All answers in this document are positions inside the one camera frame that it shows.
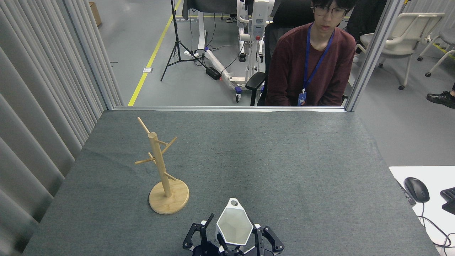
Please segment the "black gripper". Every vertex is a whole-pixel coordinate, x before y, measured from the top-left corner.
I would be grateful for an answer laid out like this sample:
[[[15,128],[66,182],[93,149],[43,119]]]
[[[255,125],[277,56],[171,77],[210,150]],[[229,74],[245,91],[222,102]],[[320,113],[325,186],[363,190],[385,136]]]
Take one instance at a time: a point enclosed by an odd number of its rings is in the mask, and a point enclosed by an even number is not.
[[[207,240],[206,229],[213,217],[214,214],[212,213],[207,221],[203,220],[199,224],[193,223],[191,225],[182,243],[182,248],[192,251],[192,256],[276,256],[277,254],[281,254],[285,248],[281,240],[269,226],[262,227],[260,224],[255,224],[253,228],[255,246],[247,251],[242,251],[241,249],[223,251],[223,248],[221,248],[220,252],[215,244]],[[200,233],[200,245],[198,246],[195,246],[192,242],[195,232]],[[265,248],[264,239],[272,246],[271,250]]]

